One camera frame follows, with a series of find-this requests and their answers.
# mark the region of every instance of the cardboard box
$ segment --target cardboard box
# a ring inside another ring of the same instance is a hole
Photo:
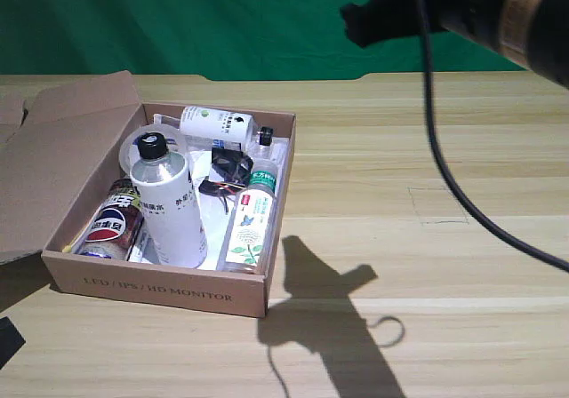
[[[0,261],[43,250],[60,290],[131,302],[262,317],[293,162],[295,116],[239,109],[275,136],[290,138],[262,275],[204,271],[60,252],[86,224],[112,182],[123,139],[153,114],[180,117],[182,105],[141,103],[132,76],[120,72],[40,92],[24,125],[0,151]]]

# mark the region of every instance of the box lid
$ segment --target box lid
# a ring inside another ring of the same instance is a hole
[[[0,151],[0,264],[50,242],[139,106],[126,71],[38,94]]]

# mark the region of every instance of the white bottle with black cap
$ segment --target white bottle with black cap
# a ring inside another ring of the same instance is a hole
[[[140,136],[137,146],[140,160],[130,176],[160,263],[198,267],[207,255],[207,243],[186,157],[170,152],[164,135],[157,132]]]

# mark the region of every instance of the pepsi logo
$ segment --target pepsi logo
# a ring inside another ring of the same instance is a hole
[[[86,241],[88,243],[96,243],[114,240],[122,235],[125,229],[126,220],[123,213],[117,209],[105,209],[93,222]]]

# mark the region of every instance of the white label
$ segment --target white label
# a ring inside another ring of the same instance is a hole
[[[144,183],[132,179],[132,183],[140,193],[140,211],[160,263],[177,267],[201,264],[207,244],[188,169],[168,181]]]
[[[239,196],[236,216],[229,238],[226,262],[257,266],[262,254],[273,197],[259,189],[244,191]]]
[[[244,150],[252,137],[252,117],[208,107],[185,107],[180,131],[213,140],[215,147]]]

